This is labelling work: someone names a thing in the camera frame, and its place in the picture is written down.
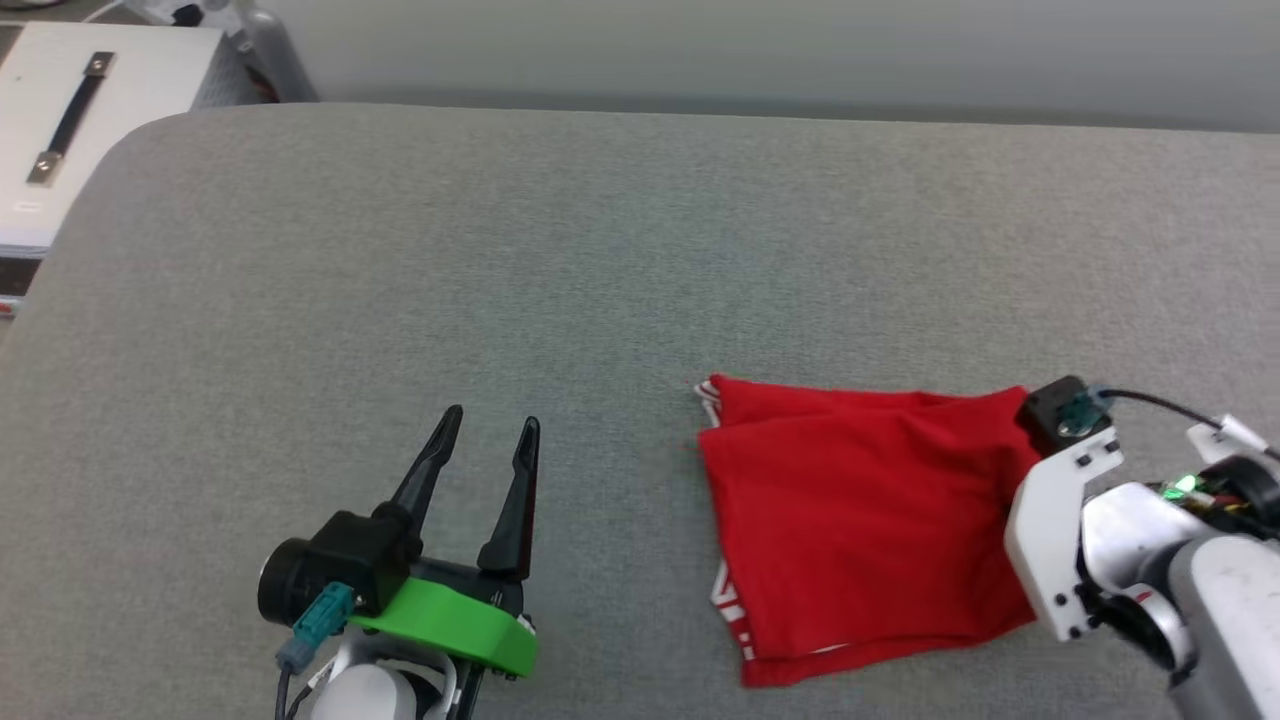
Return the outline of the grey metal partition post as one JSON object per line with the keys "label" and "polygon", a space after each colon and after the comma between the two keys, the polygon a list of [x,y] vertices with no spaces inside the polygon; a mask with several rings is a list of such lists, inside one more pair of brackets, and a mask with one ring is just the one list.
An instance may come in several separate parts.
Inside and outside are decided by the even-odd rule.
{"label": "grey metal partition post", "polygon": [[234,0],[250,54],[282,102],[320,100],[300,60],[283,20],[264,0]]}

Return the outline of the red white basketball jersey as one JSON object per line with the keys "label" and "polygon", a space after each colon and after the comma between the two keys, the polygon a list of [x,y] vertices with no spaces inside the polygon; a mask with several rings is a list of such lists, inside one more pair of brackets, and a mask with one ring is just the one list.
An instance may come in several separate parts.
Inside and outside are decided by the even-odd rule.
{"label": "red white basketball jersey", "polygon": [[1004,547],[1039,455],[991,395],[698,384],[721,561],[710,592],[745,687],[984,644],[1036,615]]}

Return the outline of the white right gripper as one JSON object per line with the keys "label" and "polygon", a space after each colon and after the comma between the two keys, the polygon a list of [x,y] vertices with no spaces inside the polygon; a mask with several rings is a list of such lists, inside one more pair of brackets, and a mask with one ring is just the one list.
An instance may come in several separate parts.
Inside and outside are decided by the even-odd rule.
{"label": "white right gripper", "polygon": [[1004,543],[1057,639],[1280,642],[1280,480],[1247,430],[1187,436],[1206,465],[1178,480],[1097,491],[1125,459],[1112,429],[1028,471]]}

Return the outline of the white power strip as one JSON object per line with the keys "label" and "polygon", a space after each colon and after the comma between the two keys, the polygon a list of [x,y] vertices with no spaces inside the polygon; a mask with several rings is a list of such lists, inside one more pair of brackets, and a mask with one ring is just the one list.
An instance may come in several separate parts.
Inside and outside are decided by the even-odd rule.
{"label": "white power strip", "polygon": [[218,28],[228,35],[243,27],[236,0],[124,0],[124,8],[154,26]]}

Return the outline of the white equipment case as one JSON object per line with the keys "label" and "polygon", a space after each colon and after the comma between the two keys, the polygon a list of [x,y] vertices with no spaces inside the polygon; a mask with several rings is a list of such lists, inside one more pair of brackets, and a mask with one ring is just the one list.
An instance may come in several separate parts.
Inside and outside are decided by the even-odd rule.
{"label": "white equipment case", "polygon": [[[28,186],[90,58],[115,53],[65,164]],[[151,122],[250,104],[253,87],[216,29],[31,22],[0,59],[0,258],[44,256],[105,155]]]}

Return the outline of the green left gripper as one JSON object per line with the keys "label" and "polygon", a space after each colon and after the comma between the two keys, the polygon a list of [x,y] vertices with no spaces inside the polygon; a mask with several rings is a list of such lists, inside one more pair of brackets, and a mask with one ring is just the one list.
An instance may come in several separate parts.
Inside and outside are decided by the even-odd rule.
{"label": "green left gripper", "polygon": [[[388,502],[388,511],[420,537],[438,477],[449,462],[465,409],[451,405]],[[361,665],[407,664],[429,667],[453,682],[476,682],[492,671],[509,679],[530,676],[539,655],[532,621],[524,612],[531,571],[541,427],[527,416],[512,457],[513,479],[477,568],[419,560],[387,610],[370,618],[356,612],[348,585],[320,585],[305,577],[308,539],[288,539],[265,561],[259,578],[259,612],[288,626],[280,651],[288,669],[305,670],[320,648],[335,642],[328,679]]]}

